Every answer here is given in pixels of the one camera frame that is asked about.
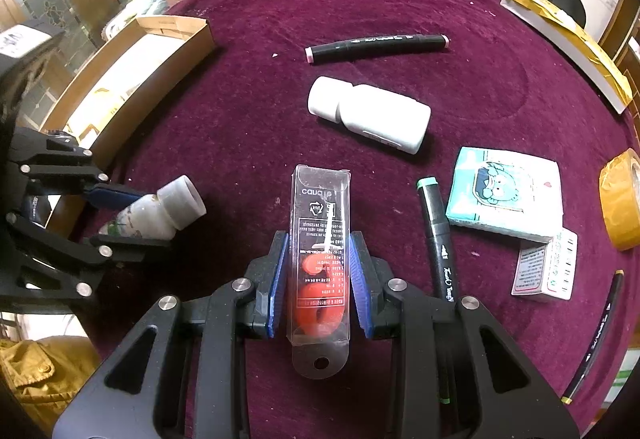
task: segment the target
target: green marker cap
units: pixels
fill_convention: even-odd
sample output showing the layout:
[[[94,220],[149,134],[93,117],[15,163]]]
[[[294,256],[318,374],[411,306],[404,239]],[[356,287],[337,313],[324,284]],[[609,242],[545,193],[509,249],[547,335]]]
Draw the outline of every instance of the green marker cap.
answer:
[[[416,184],[416,188],[418,190],[420,190],[420,188],[422,188],[423,186],[429,186],[430,184],[438,184],[438,182],[436,181],[436,178],[434,177],[424,177],[422,179],[418,180],[418,183]]]

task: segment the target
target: yellow jacket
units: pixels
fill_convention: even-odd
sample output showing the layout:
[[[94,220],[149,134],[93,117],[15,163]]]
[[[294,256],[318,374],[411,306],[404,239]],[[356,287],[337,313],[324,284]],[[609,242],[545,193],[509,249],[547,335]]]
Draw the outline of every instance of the yellow jacket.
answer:
[[[0,340],[0,375],[27,414],[51,435],[53,425],[100,364],[87,338]]]

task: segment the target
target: black marker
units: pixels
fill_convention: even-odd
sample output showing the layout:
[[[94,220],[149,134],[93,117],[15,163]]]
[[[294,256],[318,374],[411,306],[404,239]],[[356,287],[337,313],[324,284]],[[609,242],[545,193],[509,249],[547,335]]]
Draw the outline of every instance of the black marker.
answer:
[[[604,309],[602,310],[602,316],[600,317],[600,323],[598,324],[596,333],[591,339],[589,348],[587,349],[584,358],[580,362],[578,370],[575,371],[571,383],[569,383],[569,386],[566,388],[564,394],[562,395],[561,401],[565,405],[570,405],[574,400],[573,398],[575,393],[578,392],[582,381],[587,376],[587,374],[589,374],[589,371],[593,366],[593,362],[595,361],[595,358],[600,350],[600,346],[604,341],[604,336],[607,333],[607,329],[609,328],[609,322],[611,321],[611,312],[616,306],[616,301],[618,299],[618,294],[620,293],[620,288],[622,287],[623,278],[625,278],[625,272],[621,269],[617,270],[616,274],[613,276],[613,280],[611,281],[609,295],[607,296],[607,301],[604,304]]]
[[[434,177],[420,179],[417,184],[424,234],[431,264],[431,278],[436,297],[448,302],[458,300],[458,277],[451,245],[449,220],[447,219],[440,187]]]
[[[442,203],[440,187],[434,177],[420,179],[417,184],[424,234],[427,238],[427,250],[431,266],[431,280],[434,295],[441,300],[455,303],[458,300],[458,278],[456,276],[456,259],[451,245],[449,220]],[[447,326],[435,324],[436,361],[438,362],[438,387],[440,402],[449,405],[455,401],[455,379],[453,377],[453,361],[449,350],[449,329]],[[456,414],[456,408],[450,408]]]
[[[316,45],[305,49],[310,64],[344,62],[374,56],[440,51],[449,47],[443,34],[396,34],[353,38],[332,44]]]

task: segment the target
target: white pill bottle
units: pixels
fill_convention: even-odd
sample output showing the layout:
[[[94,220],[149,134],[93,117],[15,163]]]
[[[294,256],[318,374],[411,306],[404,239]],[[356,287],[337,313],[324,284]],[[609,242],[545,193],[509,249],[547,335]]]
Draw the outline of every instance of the white pill bottle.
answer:
[[[352,132],[409,154],[418,152],[431,108],[413,98],[370,85],[319,77],[308,99],[311,114],[343,123]]]
[[[207,213],[202,198],[186,175],[163,186],[158,193],[140,197],[98,233],[115,237],[140,237],[170,241]]]

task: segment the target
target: table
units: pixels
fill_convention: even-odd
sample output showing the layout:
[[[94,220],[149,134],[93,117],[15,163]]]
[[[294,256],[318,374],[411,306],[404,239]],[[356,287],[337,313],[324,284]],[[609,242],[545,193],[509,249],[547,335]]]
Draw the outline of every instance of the table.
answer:
[[[502,322],[560,394],[598,322],[617,269],[623,303],[570,411],[585,429],[622,360],[638,315],[638,250],[609,242],[598,196],[607,161],[634,145],[626,114],[613,115],[589,83],[500,0],[184,0],[171,13],[210,21],[222,50],[183,80],[122,157],[120,179],[155,191],[187,174],[208,213],[175,238],[174,263],[117,270],[98,291],[100,314],[82,324],[103,355],[162,295],[210,294],[267,253],[289,225],[290,175],[298,163],[351,170],[351,229],[395,274],[431,289],[415,180],[438,178],[445,198],[460,147],[514,150],[558,162],[564,224],[578,234],[569,302],[511,296],[519,242],[454,228],[461,291]],[[355,36],[443,33],[449,50],[310,66],[308,45]],[[326,75],[414,97],[433,109],[420,152],[409,156],[308,114]],[[112,214],[85,219],[91,233]],[[382,437],[390,344],[367,342],[355,323],[347,366],[309,381],[281,336],[247,345],[254,438]]]

